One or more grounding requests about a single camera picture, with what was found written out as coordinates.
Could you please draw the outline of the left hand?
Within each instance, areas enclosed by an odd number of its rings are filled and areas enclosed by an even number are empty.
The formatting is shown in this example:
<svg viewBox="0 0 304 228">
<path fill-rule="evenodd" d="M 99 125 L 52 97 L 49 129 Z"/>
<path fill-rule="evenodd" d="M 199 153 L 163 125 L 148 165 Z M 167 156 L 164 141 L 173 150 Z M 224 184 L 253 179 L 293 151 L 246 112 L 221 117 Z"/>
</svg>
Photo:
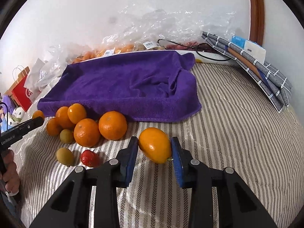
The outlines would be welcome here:
<svg viewBox="0 0 304 228">
<path fill-rule="evenodd" d="M 3 176 L 1 175 L 1 179 L 6 183 L 6 190 L 12 194 L 16 194 L 19 191 L 20 177 L 17 173 L 17 165 L 14 162 L 14 152 L 10 149 L 4 151 L 2 159 L 7 171 Z"/>
</svg>

